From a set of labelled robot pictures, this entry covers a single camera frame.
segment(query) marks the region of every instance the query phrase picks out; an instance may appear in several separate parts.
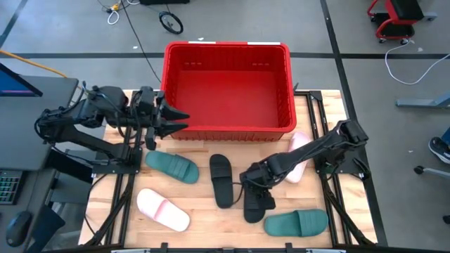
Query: slide sandal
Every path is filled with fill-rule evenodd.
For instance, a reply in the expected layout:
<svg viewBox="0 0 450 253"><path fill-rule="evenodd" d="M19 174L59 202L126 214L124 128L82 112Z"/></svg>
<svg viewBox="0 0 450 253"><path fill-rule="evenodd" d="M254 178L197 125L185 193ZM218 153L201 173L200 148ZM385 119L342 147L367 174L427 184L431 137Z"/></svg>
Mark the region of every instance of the slide sandal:
<svg viewBox="0 0 450 253"><path fill-rule="evenodd" d="M321 209L295 210L267 217L264 230L272 236L314 236L328 225L328 216Z"/></svg>
<svg viewBox="0 0 450 253"><path fill-rule="evenodd" d="M137 197L137 204L141 213L178 232L185 231L191 221L187 213L154 190L141 190Z"/></svg>
<svg viewBox="0 0 450 253"><path fill-rule="evenodd" d="M289 144L289 152L293 151L295 149L298 149L302 147L305 144L308 144L311 142L311 139L308 135L302 133L302 132L296 132L292 138L290 139ZM300 179L302 178L304 168L307 166L308 161L300 162L299 164L295 165L294 170L289 172L289 174L286 176L286 181L289 183L298 183L300 182Z"/></svg>
<svg viewBox="0 0 450 253"><path fill-rule="evenodd" d="M146 164L184 183L195 183L198 180L197 165L179 155L150 151L146 156Z"/></svg>
<svg viewBox="0 0 450 253"><path fill-rule="evenodd" d="M275 209L275 199L268 190L255 193L244 183L244 219L248 223L257 223L264 218L266 210Z"/></svg>
<svg viewBox="0 0 450 253"><path fill-rule="evenodd" d="M212 155L210 171L217 206L220 208L231 207L233 205L233 178L230 161L223 155Z"/></svg>

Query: red crate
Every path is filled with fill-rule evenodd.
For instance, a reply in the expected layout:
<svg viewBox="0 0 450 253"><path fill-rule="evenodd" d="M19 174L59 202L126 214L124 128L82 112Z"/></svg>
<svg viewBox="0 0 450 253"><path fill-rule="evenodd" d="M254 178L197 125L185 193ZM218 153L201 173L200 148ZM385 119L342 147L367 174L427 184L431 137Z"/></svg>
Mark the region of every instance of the red crate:
<svg viewBox="0 0 450 253"><path fill-rule="evenodd" d="M297 123L285 44L172 42L162 90L191 116L180 140L276 141Z"/></svg>

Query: concrete floor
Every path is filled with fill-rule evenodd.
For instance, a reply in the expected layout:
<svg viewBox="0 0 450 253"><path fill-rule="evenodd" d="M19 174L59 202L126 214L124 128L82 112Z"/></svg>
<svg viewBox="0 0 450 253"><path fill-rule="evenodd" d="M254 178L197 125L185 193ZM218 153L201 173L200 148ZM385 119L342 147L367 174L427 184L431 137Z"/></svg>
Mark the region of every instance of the concrete floor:
<svg viewBox="0 0 450 253"><path fill-rule="evenodd" d="M86 58L77 54L139 53L123 11L120 21L110 26L106 22L108 14L101 12L94 0L79 0L76 4L61 0L0 1L0 31L8 26L24 1L25 7L1 49L13 53L64 53L47 58L37 54L32 60L86 80L89 86L160 87L145 59L105 55ZM114 1L102 2L110 5ZM430 138L441 136L450 127L449 112L399 109L394 101L400 97L434 98L448 91L450 63L445 60L421 83L405 86L388 75L384 60L363 59L366 53L383 54L399 45L397 41L378 43L375 28L365 14L370 2L326 1L340 52L363 54L362 59L343 59L343 64L359 122L371 138L368 160L387 241L395 247L449 249L450 226L444 224L442 215L450 214L450 181L431 175L417 176L412 171L419 164L449 169L427 147ZM434 0L428 6L426 11L436 12L438 19L418 23L415 43L395 53L450 53L450 1ZM198 38L282 41L291 52L328 54L327 58L291 59L293 82L300 83L299 89L341 89L335 60L329 57L333 50L320 1L191 0L187 5L169 7L183 21L185 31L179 36L163 30L158 14L149 8L138 5L127 9L146 52L162 53L171 41ZM165 10L165 6L153 8ZM400 79L413 81L434 61L402 59L391 60L390 64ZM0 62L20 74L53 76L16 60L0 58ZM150 62L161 75L162 58L151 58ZM102 129L92 133L101 136Z"/></svg>

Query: pink slide sandal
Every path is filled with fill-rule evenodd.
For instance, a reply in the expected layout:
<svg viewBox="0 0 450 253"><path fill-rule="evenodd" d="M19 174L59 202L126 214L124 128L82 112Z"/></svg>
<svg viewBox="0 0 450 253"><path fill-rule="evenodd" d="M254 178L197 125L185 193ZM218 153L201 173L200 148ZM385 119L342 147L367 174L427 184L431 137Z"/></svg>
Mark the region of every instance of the pink slide sandal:
<svg viewBox="0 0 450 253"><path fill-rule="evenodd" d="M137 204L141 213L178 232L185 231L191 221L187 213L154 190L141 190Z"/></svg>
<svg viewBox="0 0 450 253"><path fill-rule="evenodd" d="M308 137L308 135L302 133L302 132L296 132L292 138L290 139L289 144L289 152L302 147L305 144L308 144L311 142L311 139ZM302 178L304 168L307 166L308 161L300 162L299 164L295 165L295 168L293 171L291 171L287 176L286 180L289 183L298 183L300 182L300 179Z"/></svg>

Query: shoe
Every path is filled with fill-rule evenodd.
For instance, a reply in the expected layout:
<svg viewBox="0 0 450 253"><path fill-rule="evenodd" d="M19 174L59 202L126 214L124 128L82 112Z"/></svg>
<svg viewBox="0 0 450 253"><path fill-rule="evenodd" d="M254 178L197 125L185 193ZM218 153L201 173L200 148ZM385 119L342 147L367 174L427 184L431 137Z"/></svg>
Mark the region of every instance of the shoe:
<svg viewBox="0 0 450 253"><path fill-rule="evenodd" d="M450 164L450 148L441 138L433 137L428 147L441 161Z"/></svg>

